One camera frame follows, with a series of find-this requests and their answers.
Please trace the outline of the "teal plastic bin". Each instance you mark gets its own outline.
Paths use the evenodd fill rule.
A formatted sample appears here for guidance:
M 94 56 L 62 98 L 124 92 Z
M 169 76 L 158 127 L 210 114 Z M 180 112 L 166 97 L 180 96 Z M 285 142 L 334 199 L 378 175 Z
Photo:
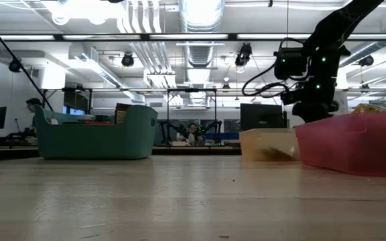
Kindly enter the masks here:
M 148 106 L 130 106 L 119 125 L 53 125 L 50 113 L 35 106 L 38 152 L 44 159 L 130 160 L 152 153 L 157 112 Z

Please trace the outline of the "silver ventilation duct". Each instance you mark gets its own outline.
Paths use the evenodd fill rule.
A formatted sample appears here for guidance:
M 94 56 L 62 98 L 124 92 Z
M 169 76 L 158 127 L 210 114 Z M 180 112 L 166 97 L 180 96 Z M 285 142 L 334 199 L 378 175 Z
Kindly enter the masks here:
M 178 0 L 182 32 L 216 33 L 220 31 L 225 0 Z M 214 46 L 189 46 L 184 52 L 188 65 L 208 67 L 214 57 Z

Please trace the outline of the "person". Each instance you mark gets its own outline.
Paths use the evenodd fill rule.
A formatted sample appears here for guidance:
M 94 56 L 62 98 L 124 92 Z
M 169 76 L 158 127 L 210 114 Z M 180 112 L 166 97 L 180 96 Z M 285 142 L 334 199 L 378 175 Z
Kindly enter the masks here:
M 41 106 L 42 102 L 38 98 L 30 98 L 30 99 L 26 100 L 26 104 L 27 104 L 27 109 L 31 113 L 35 113 L 35 105 Z M 31 130 L 32 131 L 36 130 L 36 120 L 35 120 L 34 116 L 32 118 L 32 122 L 31 122 Z
M 188 125 L 188 136 L 185 137 L 181 133 L 177 134 L 177 141 L 185 142 L 187 145 L 190 146 L 197 146 L 200 142 L 202 142 L 204 139 L 202 136 L 199 135 L 198 125 L 195 123 L 190 123 Z

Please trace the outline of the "black monitor blue screen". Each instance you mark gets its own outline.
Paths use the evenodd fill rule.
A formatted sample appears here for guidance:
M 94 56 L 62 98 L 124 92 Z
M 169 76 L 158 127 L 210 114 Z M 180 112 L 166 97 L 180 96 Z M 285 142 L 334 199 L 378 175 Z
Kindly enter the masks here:
M 64 106 L 70 114 L 88 114 L 89 99 L 83 92 L 65 92 Z

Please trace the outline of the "large black monitor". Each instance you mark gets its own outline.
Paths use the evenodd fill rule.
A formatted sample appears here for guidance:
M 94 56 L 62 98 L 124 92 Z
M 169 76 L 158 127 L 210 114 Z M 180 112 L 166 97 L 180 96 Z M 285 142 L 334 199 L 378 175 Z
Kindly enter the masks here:
M 241 130 L 286 129 L 287 114 L 280 105 L 241 104 Z

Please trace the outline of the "orange plastic bin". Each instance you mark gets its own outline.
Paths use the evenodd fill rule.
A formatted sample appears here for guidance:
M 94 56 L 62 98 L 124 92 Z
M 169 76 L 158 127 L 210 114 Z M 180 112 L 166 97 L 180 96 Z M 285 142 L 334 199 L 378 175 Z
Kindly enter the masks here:
M 298 160 L 294 129 L 251 129 L 239 133 L 243 161 L 283 162 Z

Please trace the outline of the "black ceiling spotlight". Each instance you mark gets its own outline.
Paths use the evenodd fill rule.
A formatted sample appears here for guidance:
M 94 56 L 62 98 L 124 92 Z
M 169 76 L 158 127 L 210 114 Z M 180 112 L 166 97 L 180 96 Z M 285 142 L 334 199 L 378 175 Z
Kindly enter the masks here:
M 21 69 L 21 59 L 14 58 L 9 63 L 9 70 L 13 73 L 19 73 L 22 71 Z
M 252 54 L 252 47 L 250 43 L 243 43 L 235 59 L 235 65 L 237 67 L 245 66 L 250 60 L 251 54 Z
M 121 60 L 121 64 L 122 66 L 124 67 L 132 67 L 134 65 L 134 57 L 133 57 L 133 53 L 132 52 L 125 52 L 124 53 L 124 56 Z
M 372 66 L 374 64 L 374 58 L 369 55 L 364 57 L 363 59 L 359 60 L 358 64 L 363 67 L 363 66 Z

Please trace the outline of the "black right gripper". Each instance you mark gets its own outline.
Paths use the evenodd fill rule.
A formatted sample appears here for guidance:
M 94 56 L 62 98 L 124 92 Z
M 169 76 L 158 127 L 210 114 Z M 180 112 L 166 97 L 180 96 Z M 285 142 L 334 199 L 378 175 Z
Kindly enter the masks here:
M 326 96 L 319 89 L 300 88 L 283 92 L 280 97 L 284 105 L 293 104 L 292 114 L 305 123 L 319 121 L 333 116 L 339 110 L 339 103 L 333 100 L 334 92 Z

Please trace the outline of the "pink plastic bin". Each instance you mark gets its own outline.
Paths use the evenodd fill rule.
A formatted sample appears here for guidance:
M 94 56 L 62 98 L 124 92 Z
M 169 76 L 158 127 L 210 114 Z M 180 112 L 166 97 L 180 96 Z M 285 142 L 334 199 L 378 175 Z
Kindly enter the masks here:
M 300 161 L 351 175 L 386 177 L 386 112 L 345 114 L 296 127 Z

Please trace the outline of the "black background workbench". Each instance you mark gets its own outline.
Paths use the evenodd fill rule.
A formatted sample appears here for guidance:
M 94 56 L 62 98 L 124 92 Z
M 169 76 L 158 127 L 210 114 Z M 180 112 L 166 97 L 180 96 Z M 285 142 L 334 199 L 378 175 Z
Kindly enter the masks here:
M 152 155 L 241 155 L 240 147 L 204 146 L 204 147 L 153 147 Z M 38 157 L 37 146 L 0 146 L 0 157 L 20 156 Z

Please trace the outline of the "white pillar sign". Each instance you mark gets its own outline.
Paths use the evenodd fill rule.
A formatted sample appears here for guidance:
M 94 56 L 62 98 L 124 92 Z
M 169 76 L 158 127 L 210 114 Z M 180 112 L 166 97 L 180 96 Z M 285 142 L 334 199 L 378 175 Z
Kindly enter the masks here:
M 336 91 L 334 93 L 334 101 L 338 103 L 337 114 L 348 112 L 348 96 L 346 92 Z

